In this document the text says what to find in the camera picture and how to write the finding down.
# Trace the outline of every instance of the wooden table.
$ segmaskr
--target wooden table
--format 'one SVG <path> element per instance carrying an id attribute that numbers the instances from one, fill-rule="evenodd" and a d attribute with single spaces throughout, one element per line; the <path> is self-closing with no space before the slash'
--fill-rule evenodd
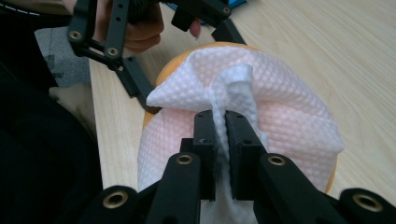
<path id="1" fill-rule="evenodd" d="M 154 80 L 179 53 L 211 43 L 170 24 L 162 6 L 162 43 L 138 56 Z M 285 61 L 338 122 L 346 149 L 329 194 L 374 191 L 396 204 L 396 1 L 250 0 L 232 20 L 247 44 Z M 104 187 L 136 187 L 136 155 L 144 112 L 116 75 L 90 62 Z"/>

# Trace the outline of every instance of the beige fabric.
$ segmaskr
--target beige fabric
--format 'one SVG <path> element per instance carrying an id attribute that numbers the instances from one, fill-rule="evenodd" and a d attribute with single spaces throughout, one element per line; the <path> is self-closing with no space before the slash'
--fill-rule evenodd
<path id="1" fill-rule="evenodd" d="M 3 0 L 12 6 L 39 13 L 69 15 L 62 0 Z"/>
<path id="2" fill-rule="evenodd" d="M 49 96 L 73 114 L 96 141 L 91 83 L 78 83 L 69 88 L 52 87 Z"/>

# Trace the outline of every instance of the white towel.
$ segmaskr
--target white towel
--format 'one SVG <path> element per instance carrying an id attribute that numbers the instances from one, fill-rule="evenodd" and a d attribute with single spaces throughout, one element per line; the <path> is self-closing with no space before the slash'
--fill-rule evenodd
<path id="1" fill-rule="evenodd" d="M 267 151 L 291 158 L 322 191 L 344 148 L 326 105 L 283 62 L 258 50 L 195 50 L 149 95 L 148 105 L 163 109 L 142 133 L 139 190 L 162 177 L 181 138 L 192 138 L 194 115 L 213 110 L 221 169 L 217 200 L 202 202 L 201 223 L 256 223 L 252 202 L 231 197 L 225 110 L 246 116 Z"/>

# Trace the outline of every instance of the gray floor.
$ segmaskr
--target gray floor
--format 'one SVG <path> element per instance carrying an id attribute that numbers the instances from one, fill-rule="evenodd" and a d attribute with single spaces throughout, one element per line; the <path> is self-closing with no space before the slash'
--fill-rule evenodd
<path id="1" fill-rule="evenodd" d="M 35 32 L 49 69 L 60 87 L 90 82 L 88 59 L 74 54 L 67 41 L 66 32 L 67 27 L 42 29 Z"/>

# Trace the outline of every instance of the human hand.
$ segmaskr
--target human hand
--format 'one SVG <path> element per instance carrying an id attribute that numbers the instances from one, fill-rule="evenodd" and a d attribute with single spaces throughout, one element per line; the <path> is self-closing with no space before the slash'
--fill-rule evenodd
<path id="1" fill-rule="evenodd" d="M 77 0 L 63 0 L 66 8 L 73 13 Z M 107 27 L 110 20 L 112 0 L 98 0 L 96 10 L 96 23 L 93 39 L 105 42 Z M 163 16 L 160 6 L 153 5 L 148 9 L 148 16 L 145 20 L 131 24 L 126 28 L 124 47 L 133 53 L 141 53 L 157 45 L 161 41 L 163 31 Z M 198 38 L 201 32 L 199 20 L 192 23 L 190 33 Z"/>

